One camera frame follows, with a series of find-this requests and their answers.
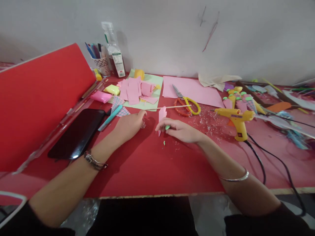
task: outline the black sleeve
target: black sleeve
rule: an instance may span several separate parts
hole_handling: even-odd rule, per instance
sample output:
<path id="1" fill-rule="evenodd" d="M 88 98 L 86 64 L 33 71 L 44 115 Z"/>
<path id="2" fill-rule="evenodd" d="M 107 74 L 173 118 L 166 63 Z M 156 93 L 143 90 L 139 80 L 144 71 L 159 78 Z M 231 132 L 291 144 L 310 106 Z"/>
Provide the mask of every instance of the black sleeve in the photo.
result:
<path id="1" fill-rule="evenodd" d="M 265 216 L 232 215 L 224 218 L 226 235 L 315 235 L 307 223 L 296 216 L 283 203 Z"/>
<path id="2" fill-rule="evenodd" d="M 1 229 L 0 235 L 75 235 L 69 228 L 50 228 L 35 215 L 27 202 L 22 209 Z"/>

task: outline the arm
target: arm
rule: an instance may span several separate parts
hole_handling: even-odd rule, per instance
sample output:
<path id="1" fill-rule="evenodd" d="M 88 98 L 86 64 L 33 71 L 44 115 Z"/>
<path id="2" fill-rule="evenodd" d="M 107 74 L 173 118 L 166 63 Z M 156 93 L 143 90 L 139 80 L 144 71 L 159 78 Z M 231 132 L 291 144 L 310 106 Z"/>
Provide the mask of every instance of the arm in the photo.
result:
<path id="1" fill-rule="evenodd" d="M 244 176 L 245 170 L 240 164 L 226 154 L 208 136 L 188 124 L 170 118 L 159 122 L 156 130 L 164 130 L 165 125 L 172 129 L 167 134 L 187 143 L 196 143 L 205 153 L 208 162 L 215 172 L 225 179 L 238 179 Z M 235 206 L 247 216 L 261 216 L 275 211 L 281 202 L 265 185 L 253 175 L 240 182 L 221 180 L 222 185 Z"/>
<path id="2" fill-rule="evenodd" d="M 106 163 L 118 147 L 139 131 L 145 114 L 142 110 L 138 114 L 121 117 L 115 129 L 92 148 L 94 159 Z M 39 190 L 29 204 L 41 222 L 59 227 L 83 198 L 97 173 L 81 156 Z"/>

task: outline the scissors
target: scissors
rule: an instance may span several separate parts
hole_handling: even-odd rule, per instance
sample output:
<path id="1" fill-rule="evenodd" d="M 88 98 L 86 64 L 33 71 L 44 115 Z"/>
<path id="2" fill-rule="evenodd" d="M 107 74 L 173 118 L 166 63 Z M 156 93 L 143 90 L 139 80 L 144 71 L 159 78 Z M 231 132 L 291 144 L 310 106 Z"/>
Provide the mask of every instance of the scissors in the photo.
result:
<path id="1" fill-rule="evenodd" d="M 181 92 L 175 87 L 175 85 L 173 85 L 173 88 L 174 88 L 174 90 L 175 90 L 175 92 L 176 92 L 176 94 L 177 94 L 177 97 L 178 97 L 178 98 L 175 100 L 175 102 L 174 102 L 174 106 L 177 106 L 177 101 L 179 101 L 180 104 L 182 104 L 182 105 L 184 106 L 185 104 L 181 101 L 181 99 L 184 99 L 185 102 L 186 102 L 186 105 L 189 105 L 189 102 L 188 102 L 188 101 L 191 101 L 191 102 L 192 102 L 193 104 L 195 104 L 196 107 L 198 108 L 198 111 L 197 111 L 197 112 L 194 112 L 194 111 L 191 109 L 190 106 L 189 106 L 189 107 L 185 107 L 185 109 L 188 111 L 187 114 L 186 114 L 186 113 L 182 113 L 181 111 L 178 110 L 178 108 L 175 108 L 175 111 L 177 111 L 178 114 L 180 114 L 180 115 L 182 115 L 182 116 L 186 116 L 186 117 L 191 116 L 191 114 L 193 114 L 193 115 L 199 115 L 199 113 L 201 112 L 201 108 L 200 108 L 199 104 L 196 103 L 194 100 L 188 98 L 188 97 L 184 97 L 184 96 L 181 94 Z"/>

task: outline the pen holder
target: pen holder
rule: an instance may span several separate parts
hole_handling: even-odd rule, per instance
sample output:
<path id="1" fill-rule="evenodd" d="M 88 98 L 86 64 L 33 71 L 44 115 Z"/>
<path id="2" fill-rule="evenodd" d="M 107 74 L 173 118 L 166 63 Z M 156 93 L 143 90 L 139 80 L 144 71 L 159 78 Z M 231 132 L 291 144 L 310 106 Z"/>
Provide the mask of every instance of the pen holder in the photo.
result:
<path id="1" fill-rule="evenodd" d="M 95 62 L 96 66 L 97 66 L 99 72 L 101 72 L 101 74 L 103 74 L 104 76 L 111 75 L 111 71 L 109 70 L 109 66 L 108 66 L 108 62 L 106 60 L 106 57 L 101 58 L 101 59 L 95 59 L 95 58 L 92 58 L 92 59 Z"/>

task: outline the scissor blade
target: scissor blade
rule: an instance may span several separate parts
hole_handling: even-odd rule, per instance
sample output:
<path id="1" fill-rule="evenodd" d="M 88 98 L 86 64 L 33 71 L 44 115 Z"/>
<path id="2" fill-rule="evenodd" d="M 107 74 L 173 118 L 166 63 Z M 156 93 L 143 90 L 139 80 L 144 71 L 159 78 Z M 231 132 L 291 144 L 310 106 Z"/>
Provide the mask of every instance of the scissor blade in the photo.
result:
<path id="1" fill-rule="evenodd" d="M 181 94 L 181 92 L 176 88 L 176 86 L 175 85 L 173 85 L 173 88 L 174 88 L 174 90 L 175 90 L 175 92 L 176 92 L 176 94 L 177 94 L 177 96 L 178 97 L 180 97 L 180 98 L 182 98 L 183 97 L 183 95 Z"/>

